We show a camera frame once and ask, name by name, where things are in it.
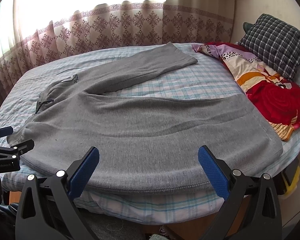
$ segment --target blue and white checkered sheet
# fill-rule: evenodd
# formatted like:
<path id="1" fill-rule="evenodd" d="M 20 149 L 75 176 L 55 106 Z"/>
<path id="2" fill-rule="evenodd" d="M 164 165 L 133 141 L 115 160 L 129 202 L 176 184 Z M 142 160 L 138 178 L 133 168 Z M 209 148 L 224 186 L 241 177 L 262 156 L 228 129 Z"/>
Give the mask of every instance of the blue and white checkered sheet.
<path id="1" fill-rule="evenodd" d="M 198 63 L 109 94 L 199 99 L 222 98 L 242 93 L 231 73 L 218 60 L 194 52 L 189 43 L 175 44 L 175 46 L 184 53 L 196 57 Z M 39 93 L 50 83 L 65 79 L 83 69 L 129 57 L 154 47 L 156 46 L 98 50 L 60 59 L 28 71 L 16 83 L 0 108 L 0 127 L 11 125 L 14 130 L 18 130 L 27 118 L 34 114 Z M 295 81 L 300 85 L 300 68 Z M 275 175 L 293 161 L 300 151 L 300 128 L 293 132 L 288 142 L 282 144 L 282 156 L 269 167 L 265 167 L 262 172 Z M 6 138 L 0 138 L 0 146 L 8 146 Z M 2 187 L 5 190 L 21 191 L 30 173 L 43 177 L 26 165 L 22 165 L 20 171 L 1 174 Z M 214 191 L 151 196 L 84 191 L 75 203 L 91 212 L 104 213 L 142 224 L 167 224 L 215 213 L 223 204 L 223 199 Z"/>

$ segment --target beige wall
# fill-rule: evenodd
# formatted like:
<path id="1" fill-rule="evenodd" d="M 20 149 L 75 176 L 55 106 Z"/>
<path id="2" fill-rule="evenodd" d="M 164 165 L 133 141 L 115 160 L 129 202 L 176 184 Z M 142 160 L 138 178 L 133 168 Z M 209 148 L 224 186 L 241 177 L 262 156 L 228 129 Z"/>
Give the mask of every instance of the beige wall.
<path id="1" fill-rule="evenodd" d="M 295 0 L 235 0 L 231 42 L 237 42 L 244 36 L 244 22 L 255 23 L 263 13 L 271 14 L 300 30 L 300 7 Z"/>

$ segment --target sheer curtain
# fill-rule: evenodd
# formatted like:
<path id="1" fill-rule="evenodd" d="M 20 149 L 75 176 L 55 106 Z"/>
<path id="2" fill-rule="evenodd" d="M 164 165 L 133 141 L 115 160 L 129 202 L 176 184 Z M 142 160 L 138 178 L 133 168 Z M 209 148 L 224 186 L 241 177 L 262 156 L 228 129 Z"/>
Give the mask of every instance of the sheer curtain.
<path id="1" fill-rule="evenodd" d="M 2 0 L 0 96 L 29 69 L 63 57 L 169 41 L 229 41 L 233 16 L 234 0 Z"/>

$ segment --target black drawstring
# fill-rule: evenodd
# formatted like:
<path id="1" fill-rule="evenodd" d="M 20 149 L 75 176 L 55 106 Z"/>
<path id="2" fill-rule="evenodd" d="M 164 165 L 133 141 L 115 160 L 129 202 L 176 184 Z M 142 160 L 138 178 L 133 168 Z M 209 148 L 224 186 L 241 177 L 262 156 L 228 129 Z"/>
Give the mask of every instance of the black drawstring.
<path id="1" fill-rule="evenodd" d="M 42 105 L 51 103 L 51 102 L 53 102 L 53 101 L 54 101 L 53 99 L 50 99 L 50 100 L 47 100 L 47 101 L 43 101 L 42 103 L 39 102 L 40 105 L 39 105 L 37 111 L 35 111 L 35 114 L 37 114 L 37 113 L 39 112 L 39 110 L 40 110 L 40 108 L 41 108 Z"/>

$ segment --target red rose print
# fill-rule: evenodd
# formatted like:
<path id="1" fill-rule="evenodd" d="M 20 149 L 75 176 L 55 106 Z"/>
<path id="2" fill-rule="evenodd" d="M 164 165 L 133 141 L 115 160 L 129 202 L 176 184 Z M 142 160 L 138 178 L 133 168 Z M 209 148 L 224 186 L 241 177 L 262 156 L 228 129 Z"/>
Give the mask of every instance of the red rose print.
<path id="1" fill-rule="evenodd" d="M 300 87 L 297 84 L 281 81 L 276 85 L 261 81 L 246 94 L 269 122 L 290 125 L 291 120 L 298 115 L 294 123 L 300 123 Z"/>

